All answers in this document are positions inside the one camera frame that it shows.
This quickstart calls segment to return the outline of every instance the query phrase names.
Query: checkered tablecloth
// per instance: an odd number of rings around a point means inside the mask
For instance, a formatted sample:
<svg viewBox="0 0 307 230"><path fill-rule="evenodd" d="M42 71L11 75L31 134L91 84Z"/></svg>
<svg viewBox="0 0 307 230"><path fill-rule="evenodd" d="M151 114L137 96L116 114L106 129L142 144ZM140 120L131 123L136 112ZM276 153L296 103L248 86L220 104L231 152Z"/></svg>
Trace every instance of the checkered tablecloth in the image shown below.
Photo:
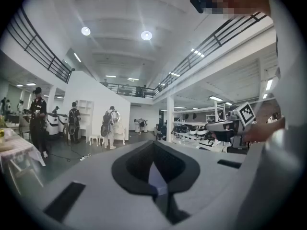
<svg viewBox="0 0 307 230"><path fill-rule="evenodd" d="M24 155L26 153L29 153L32 159L39 161L42 166L45 166L42 156L36 147L33 146L32 143L17 135L14 131L12 131L11 137L5 137L5 145L12 146L13 149L0 152L1 167L3 167L3 164L8 160L15 159L17 156Z"/></svg>

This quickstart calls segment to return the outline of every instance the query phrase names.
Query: round ceiling light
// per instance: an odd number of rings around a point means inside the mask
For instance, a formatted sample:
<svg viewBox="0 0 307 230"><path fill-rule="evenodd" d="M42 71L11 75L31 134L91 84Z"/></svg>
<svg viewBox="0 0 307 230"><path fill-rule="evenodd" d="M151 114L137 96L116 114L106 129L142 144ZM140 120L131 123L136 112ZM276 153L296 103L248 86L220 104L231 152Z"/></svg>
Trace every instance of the round ceiling light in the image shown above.
<svg viewBox="0 0 307 230"><path fill-rule="evenodd" d="M142 32L142 34L141 34L141 38L142 38L143 40L145 40L145 41L150 40L152 37L153 37L153 35L152 35L152 33L149 32L149 31L144 31L144 32Z"/></svg>
<svg viewBox="0 0 307 230"><path fill-rule="evenodd" d="M83 27L83 28L81 29L81 32L82 32L82 34L85 35L85 36L88 36L89 34L91 34L91 30L90 30L90 28L88 28L88 27Z"/></svg>

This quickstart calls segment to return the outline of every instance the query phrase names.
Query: black metal railing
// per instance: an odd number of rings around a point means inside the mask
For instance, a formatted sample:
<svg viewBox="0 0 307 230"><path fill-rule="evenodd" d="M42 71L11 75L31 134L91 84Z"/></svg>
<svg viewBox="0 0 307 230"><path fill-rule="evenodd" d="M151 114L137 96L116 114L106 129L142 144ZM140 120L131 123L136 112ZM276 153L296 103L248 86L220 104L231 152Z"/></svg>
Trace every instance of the black metal railing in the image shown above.
<svg viewBox="0 0 307 230"><path fill-rule="evenodd" d="M215 50L222 47L231 39L245 31L255 23L259 22L266 15L257 12L251 16L242 16L239 18L226 21L222 26L215 30L201 44L197 46L191 53L183 59L155 88L154 95L156 96L168 85L174 82L178 77L185 74L188 70L207 58Z"/></svg>
<svg viewBox="0 0 307 230"><path fill-rule="evenodd" d="M111 91L119 95L150 98L150 99L152 99L154 96L154 89L149 89L144 87L130 86L124 84L117 84L117 83L108 83L107 87Z"/></svg>
<svg viewBox="0 0 307 230"><path fill-rule="evenodd" d="M43 67L65 83L68 82L71 70L47 46L22 7L12 17L7 30L16 42Z"/></svg>

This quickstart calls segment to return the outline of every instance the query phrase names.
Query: gray floor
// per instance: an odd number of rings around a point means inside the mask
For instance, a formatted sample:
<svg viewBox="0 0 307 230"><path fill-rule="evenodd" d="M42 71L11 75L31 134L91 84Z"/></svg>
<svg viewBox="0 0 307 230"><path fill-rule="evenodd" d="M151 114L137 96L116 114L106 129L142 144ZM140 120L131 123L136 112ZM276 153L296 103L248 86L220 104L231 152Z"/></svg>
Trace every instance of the gray floor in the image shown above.
<svg viewBox="0 0 307 230"><path fill-rule="evenodd" d="M130 131L129 136L129 141L126 141L126 145L145 140L155 140L153 132L142 133L141 135L138 135L137 133ZM117 148L122 147L123 143L121 140L115 140L114 146L116 146ZM109 148L105 149L104 146L97 147L96 143L90 146L88 142L85 143L84 138L81 139L81 142L79 144L73 144L72 146L70 146L70 143L67 144L62 139L48 142L47 149L50 155L48 158L44 159L46 164L45 167L42 167L39 162L34 161L36 174L38 175L43 185L48 184L56 177L61 175L63 172L68 170L70 167L81 162L79 159L80 155L87 156L89 153L91 153L92 156L94 156L95 154L109 150ZM71 161L67 161L67 159L64 158L56 157L55 155L65 158L71 158ZM22 168L25 166L25 163L21 162L19 165ZM4 171L5 175L7 175L8 183L12 186L12 189L14 190L14 186L12 185L8 168L5 167ZM21 178L18 178L17 182L22 196L28 199L35 197L35 194L39 190L44 189L43 187L41 187L41 185L38 183L38 181L31 172L28 172Z"/></svg>

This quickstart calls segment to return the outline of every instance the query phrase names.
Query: white pants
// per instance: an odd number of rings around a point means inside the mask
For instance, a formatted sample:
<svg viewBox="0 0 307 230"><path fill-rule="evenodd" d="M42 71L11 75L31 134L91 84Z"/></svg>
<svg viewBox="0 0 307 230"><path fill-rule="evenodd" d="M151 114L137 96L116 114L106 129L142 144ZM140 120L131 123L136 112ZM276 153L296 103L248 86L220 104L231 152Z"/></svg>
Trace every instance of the white pants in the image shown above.
<svg viewBox="0 0 307 230"><path fill-rule="evenodd" d="M111 124L109 124L109 133L104 138L105 147L108 146L108 143L109 143L108 139L110 139L110 146L113 146L113 143L114 143L114 130L113 130L113 125L111 125Z"/></svg>

